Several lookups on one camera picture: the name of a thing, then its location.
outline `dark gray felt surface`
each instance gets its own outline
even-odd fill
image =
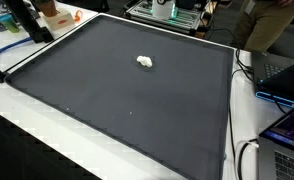
[[[232,60],[231,49],[99,16],[6,81],[189,179],[218,180]]]

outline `leg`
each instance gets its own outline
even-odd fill
[[[265,52],[294,18],[294,4],[281,8],[275,2],[256,3],[257,21],[245,50]]]
[[[250,0],[245,0],[240,9],[240,14],[234,30],[235,39],[233,39],[233,42],[230,44],[232,47],[243,49],[246,45],[247,39],[254,29],[254,18],[245,13],[245,9],[249,2]]]

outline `laptop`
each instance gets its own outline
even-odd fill
[[[294,60],[252,52],[255,96],[294,107]]]
[[[259,179],[294,180],[294,109],[259,135]]]

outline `white table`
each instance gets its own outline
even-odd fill
[[[242,51],[240,58],[245,64],[249,64],[250,54],[248,52]],[[258,133],[276,121],[281,116],[281,113],[275,104],[254,97],[252,84],[243,73],[238,72],[232,84],[232,121],[235,143],[237,143],[241,140],[257,137]],[[0,115],[102,179],[185,179],[137,151],[118,143],[34,98],[14,90],[5,83],[0,84]],[[228,127],[224,180],[236,179],[231,152]],[[256,151],[249,147],[244,153],[244,180],[258,179],[256,160]]]
[[[70,6],[70,5],[66,5],[66,4],[62,4],[58,2],[56,3],[56,6],[65,8],[71,13],[72,16],[75,15],[77,10],[81,10],[83,12],[83,18],[81,18],[79,22],[75,23],[76,27],[78,27],[80,24],[86,22],[87,20],[93,18],[94,16],[98,14],[97,12],[94,12],[94,11],[89,11],[86,9],[82,9],[82,8],[78,8],[78,7],[74,7],[74,6]],[[41,18],[37,19],[37,22],[41,27],[46,25]],[[68,27],[59,29],[57,31],[53,31],[52,35],[54,39],[58,39],[64,34],[66,34],[67,32],[69,32],[70,30],[74,29],[75,26],[74,27],[68,26]],[[29,37],[29,35],[21,26],[20,26],[19,33],[11,33],[9,31],[0,32],[0,48],[8,44],[17,42],[26,37]],[[13,65],[24,60],[26,57],[30,56],[34,52],[44,48],[47,45],[49,45],[49,43],[42,42],[42,43],[36,44],[33,41],[30,41],[3,52],[2,54],[0,54],[0,70],[6,71]]]

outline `laptop screen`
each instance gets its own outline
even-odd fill
[[[294,147],[294,110],[263,134],[269,139]]]

